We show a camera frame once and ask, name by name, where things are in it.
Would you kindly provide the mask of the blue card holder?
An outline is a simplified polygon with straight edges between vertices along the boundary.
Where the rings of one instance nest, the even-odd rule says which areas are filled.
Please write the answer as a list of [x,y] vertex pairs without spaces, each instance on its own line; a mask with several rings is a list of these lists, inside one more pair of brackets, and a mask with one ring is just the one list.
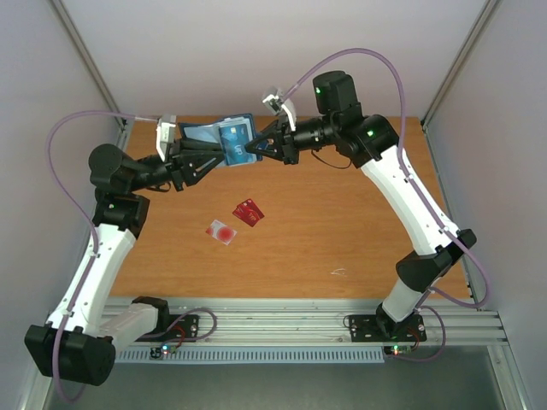
[[[180,122],[179,130],[182,137],[200,140],[204,142],[221,144],[219,137],[219,126],[232,123],[247,123],[250,125],[253,139],[256,136],[255,122],[251,114],[239,114],[231,117],[223,117],[219,120],[213,121],[208,124],[188,123]],[[258,161],[262,160],[262,157],[257,156]],[[218,167],[228,167],[224,161]]]

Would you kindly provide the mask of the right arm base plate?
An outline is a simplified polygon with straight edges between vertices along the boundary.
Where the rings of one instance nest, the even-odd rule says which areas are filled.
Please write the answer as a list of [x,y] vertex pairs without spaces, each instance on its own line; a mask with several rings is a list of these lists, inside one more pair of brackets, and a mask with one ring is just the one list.
[[427,340],[423,318],[412,313],[403,322],[381,325],[375,314],[353,314],[347,317],[353,343],[410,343]]

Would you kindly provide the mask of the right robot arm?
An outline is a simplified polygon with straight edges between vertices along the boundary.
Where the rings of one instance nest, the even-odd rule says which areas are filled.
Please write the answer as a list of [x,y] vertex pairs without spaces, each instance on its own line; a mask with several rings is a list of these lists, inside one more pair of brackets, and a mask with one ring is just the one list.
[[278,118],[245,148],[296,165],[300,152],[332,145],[375,184],[413,245],[412,252],[396,264],[397,282],[375,314],[382,336],[399,337],[429,288],[477,238],[472,230],[460,229],[432,199],[389,120],[379,114],[363,114],[349,74],[339,70],[320,74],[313,87],[320,114],[310,120],[297,120],[294,105],[280,89],[266,91],[262,102]]

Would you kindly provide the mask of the blue VIP card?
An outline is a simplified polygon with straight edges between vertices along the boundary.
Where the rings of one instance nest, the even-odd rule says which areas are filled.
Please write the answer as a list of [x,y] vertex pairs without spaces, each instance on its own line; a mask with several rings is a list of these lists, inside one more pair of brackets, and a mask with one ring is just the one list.
[[247,123],[232,123],[219,126],[221,147],[225,156],[225,163],[229,167],[253,164],[258,161],[256,154],[245,148],[253,140],[250,125]]

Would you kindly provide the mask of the white card red circle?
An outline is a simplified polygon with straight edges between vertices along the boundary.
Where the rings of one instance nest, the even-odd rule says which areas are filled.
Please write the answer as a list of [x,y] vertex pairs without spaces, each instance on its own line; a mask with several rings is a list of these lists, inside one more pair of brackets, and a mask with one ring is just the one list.
[[228,245],[237,235],[234,229],[219,220],[213,220],[205,232],[225,245]]

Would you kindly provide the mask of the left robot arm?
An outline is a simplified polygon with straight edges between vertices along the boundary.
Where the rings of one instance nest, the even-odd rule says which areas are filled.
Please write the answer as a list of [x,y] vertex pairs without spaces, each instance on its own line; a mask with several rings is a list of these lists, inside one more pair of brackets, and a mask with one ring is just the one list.
[[217,143],[177,139],[164,155],[133,159],[109,143],[96,147],[88,165],[96,207],[85,255],[57,308],[43,325],[32,325],[24,343],[40,373],[57,380],[98,386],[117,353],[138,341],[162,340],[176,321],[168,302],[139,296],[107,322],[103,309],[115,278],[140,236],[150,201],[142,189],[197,184],[224,160]]

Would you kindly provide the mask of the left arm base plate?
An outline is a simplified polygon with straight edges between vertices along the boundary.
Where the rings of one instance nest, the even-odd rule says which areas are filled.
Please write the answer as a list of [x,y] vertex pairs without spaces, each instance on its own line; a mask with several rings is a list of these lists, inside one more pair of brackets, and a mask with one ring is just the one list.
[[174,326],[167,331],[163,336],[163,341],[180,340],[184,337],[184,342],[194,342],[199,332],[199,315],[189,314],[182,319],[176,319],[176,314],[169,316],[169,324]]

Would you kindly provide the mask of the red VIP card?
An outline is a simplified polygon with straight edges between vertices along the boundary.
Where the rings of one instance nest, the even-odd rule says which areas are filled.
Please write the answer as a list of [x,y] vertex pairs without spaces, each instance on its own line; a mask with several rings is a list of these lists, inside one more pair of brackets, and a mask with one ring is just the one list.
[[258,221],[264,218],[263,212],[250,202],[240,203],[232,214],[251,227],[254,227]]

